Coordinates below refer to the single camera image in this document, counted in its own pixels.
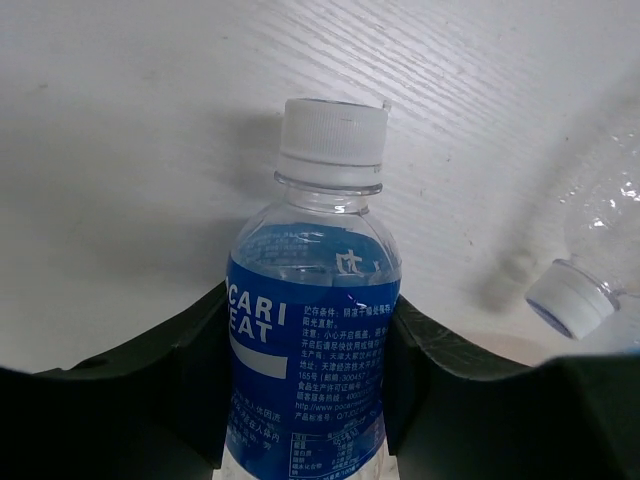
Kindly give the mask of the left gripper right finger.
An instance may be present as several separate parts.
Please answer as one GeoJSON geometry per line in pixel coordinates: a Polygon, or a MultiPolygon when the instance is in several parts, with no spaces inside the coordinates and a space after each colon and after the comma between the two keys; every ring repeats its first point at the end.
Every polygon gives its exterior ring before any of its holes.
{"type": "Polygon", "coordinates": [[[403,479],[635,479],[639,358],[568,356],[528,367],[399,299],[383,381],[403,479]]]}

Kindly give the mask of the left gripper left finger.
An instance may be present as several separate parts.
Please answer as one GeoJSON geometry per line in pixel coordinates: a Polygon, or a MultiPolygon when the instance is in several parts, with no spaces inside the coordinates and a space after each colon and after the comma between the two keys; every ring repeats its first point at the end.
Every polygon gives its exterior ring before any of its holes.
{"type": "Polygon", "coordinates": [[[5,479],[209,479],[230,398],[226,289],[71,369],[1,372],[5,479]]]}

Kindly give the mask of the blue label Pocari bottle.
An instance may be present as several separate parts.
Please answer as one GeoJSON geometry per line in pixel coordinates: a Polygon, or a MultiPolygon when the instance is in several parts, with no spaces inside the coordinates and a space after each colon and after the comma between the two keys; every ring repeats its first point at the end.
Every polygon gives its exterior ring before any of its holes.
{"type": "Polygon", "coordinates": [[[225,479],[377,479],[384,352],[401,257],[368,200],[388,112],[286,102],[281,199],[252,217],[225,286],[232,390],[225,479]]]}

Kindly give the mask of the small blue label bottle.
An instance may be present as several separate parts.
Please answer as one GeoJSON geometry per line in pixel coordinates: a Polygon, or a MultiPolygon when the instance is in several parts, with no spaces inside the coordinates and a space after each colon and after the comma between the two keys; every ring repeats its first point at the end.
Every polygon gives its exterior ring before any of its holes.
{"type": "Polygon", "coordinates": [[[639,145],[578,190],[564,224],[568,256],[526,292],[531,309],[588,353],[639,352],[639,145]]]}

